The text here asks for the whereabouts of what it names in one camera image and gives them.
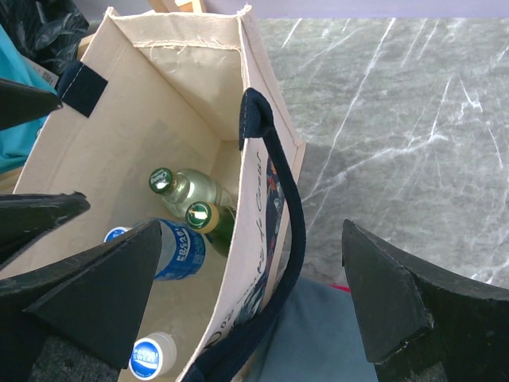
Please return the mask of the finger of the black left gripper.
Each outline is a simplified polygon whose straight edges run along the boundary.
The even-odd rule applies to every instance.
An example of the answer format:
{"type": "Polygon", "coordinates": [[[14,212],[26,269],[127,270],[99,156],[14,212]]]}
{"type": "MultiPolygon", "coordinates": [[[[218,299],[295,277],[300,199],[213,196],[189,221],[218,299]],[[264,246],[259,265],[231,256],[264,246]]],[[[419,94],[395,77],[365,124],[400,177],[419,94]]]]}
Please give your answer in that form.
{"type": "Polygon", "coordinates": [[[2,130],[40,119],[62,107],[52,92],[6,79],[1,79],[0,100],[2,130]]]}
{"type": "Polygon", "coordinates": [[[12,263],[42,236],[90,208],[82,193],[1,196],[1,264],[12,263]]]}

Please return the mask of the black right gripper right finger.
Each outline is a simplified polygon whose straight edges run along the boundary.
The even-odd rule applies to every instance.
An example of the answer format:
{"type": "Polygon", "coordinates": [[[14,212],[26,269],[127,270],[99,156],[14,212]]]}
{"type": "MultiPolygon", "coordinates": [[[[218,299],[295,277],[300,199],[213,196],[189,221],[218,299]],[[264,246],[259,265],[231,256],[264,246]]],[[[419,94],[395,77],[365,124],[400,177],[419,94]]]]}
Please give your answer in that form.
{"type": "Polygon", "coordinates": [[[342,256],[380,381],[506,381],[508,291],[405,252],[350,220],[342,256]]]}

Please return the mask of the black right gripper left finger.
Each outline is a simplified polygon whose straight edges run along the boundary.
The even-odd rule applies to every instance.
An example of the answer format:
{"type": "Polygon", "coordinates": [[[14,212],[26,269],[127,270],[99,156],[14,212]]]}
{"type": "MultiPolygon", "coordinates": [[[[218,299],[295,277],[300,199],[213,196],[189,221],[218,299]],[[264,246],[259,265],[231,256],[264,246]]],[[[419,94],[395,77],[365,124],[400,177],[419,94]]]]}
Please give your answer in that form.
{"type": "Polygon", "coordinates": [[[161,252],[149,221],[1,281],[3,381],[116,381],[127,367],[161,252]]]}

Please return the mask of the clear Chang soda bottle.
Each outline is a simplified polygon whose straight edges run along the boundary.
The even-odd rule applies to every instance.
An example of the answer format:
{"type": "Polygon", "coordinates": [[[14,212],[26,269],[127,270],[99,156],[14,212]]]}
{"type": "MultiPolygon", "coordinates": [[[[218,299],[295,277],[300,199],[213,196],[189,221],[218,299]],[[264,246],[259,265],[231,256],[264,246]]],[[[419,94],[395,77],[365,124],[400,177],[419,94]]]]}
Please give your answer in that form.
{"type": "Polygon", "coordinates": [[[233,197],[220,183],[199,170],[172,171],[160,167],[151,173],[148,184],[152,192],[161,196],[169,213],[180,220],[185,218],[187,208],[197,201],[221,206],[234,204],[233,197]]]}

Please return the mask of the cream canvas tote bag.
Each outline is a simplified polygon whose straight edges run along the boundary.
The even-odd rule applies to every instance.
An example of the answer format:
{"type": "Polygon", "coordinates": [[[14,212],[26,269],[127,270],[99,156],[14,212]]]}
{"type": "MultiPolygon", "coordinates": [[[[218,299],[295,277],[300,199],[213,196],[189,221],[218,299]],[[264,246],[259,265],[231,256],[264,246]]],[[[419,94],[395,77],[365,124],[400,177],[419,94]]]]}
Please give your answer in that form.
{"type": "Polygon", "coordinates": [[[160,167],[199,170],[234,199],[229,255],[201,234],[195,275],[153,278],[135,342],[164,332],[177,344],[175,366],[148,381],[233,381],[293,289],[306,237],[296,186],[305,142],[251,6],[232,15],[109,8],[58,98],[8,194],[78,192],[90,208],[1,264],[1,281],[105,244],[118,226],[188,226],[148,180],[160,167]]]}

